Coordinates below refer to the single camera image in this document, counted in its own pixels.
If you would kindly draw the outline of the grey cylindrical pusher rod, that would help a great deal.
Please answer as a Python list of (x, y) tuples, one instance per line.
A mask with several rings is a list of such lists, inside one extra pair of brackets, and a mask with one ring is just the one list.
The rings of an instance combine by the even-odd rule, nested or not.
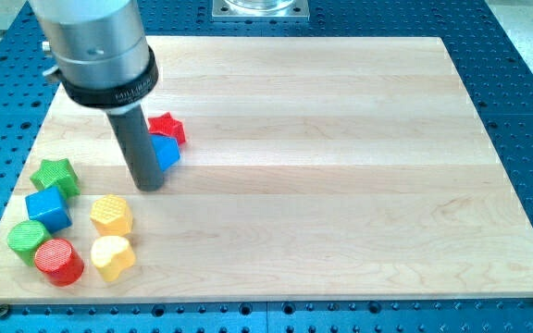
[(164, 184), (140, 105), (106, 113), (136, 188), (156, 191)]

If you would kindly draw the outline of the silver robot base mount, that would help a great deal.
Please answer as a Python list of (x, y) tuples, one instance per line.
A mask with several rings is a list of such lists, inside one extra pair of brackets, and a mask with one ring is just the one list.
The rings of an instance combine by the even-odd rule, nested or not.
[(309, 20), (308, 0), (213, 0), (213, 21)]

